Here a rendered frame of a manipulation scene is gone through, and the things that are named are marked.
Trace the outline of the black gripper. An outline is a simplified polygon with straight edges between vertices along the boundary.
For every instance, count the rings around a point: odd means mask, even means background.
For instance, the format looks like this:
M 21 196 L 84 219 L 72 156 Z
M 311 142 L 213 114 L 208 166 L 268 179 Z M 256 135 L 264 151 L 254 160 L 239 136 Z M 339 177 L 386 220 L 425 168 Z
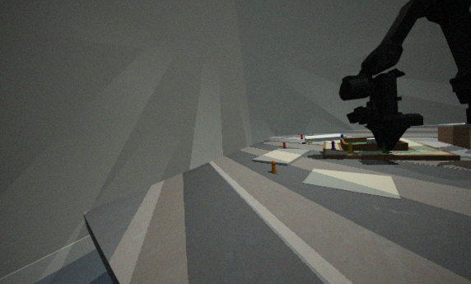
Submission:
M 405 131 L 411 126 L 423 125 L 423 117 L 420 114 L 399 113 L 398 101 L 402 96 L 397 94 L 378 95 L 369 98 L 376 103 L 379 111 L 379 118 L 363 119 L 359 124 L 367 124 L 364 127 L 372 131 L 379 148 L 383 148 L 385 143 L 386 151 L 392 151 Z M 370 104 L 370 101 L 367 102 Z

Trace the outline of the orange-brown game pawn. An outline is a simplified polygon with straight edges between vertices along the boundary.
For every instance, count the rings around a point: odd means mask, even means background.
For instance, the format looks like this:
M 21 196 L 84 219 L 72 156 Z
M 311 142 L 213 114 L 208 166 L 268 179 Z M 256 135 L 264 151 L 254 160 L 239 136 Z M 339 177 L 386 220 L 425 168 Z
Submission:
M 276 166 L 275 166 L 276 162 L 275 162 L 275 161 L 272 161 L 271 164 L 272 164 L 272 168 L 273 168 L 273 169 L 272 169 L 272 173 L 273 173 L 273 174 L 276 174 L 276 173 L 277 173 Z

